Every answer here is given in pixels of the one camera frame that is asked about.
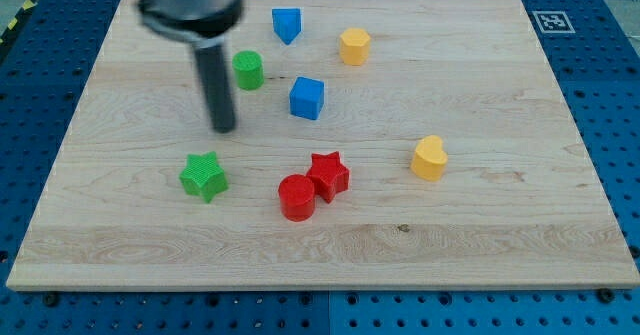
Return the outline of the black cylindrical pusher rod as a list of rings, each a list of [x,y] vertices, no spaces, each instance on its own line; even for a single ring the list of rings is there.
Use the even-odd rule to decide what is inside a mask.
[[[195,48],[194,57],[211,126],[218,133],[229,133],[236,128],[236,114],[224,47]]]

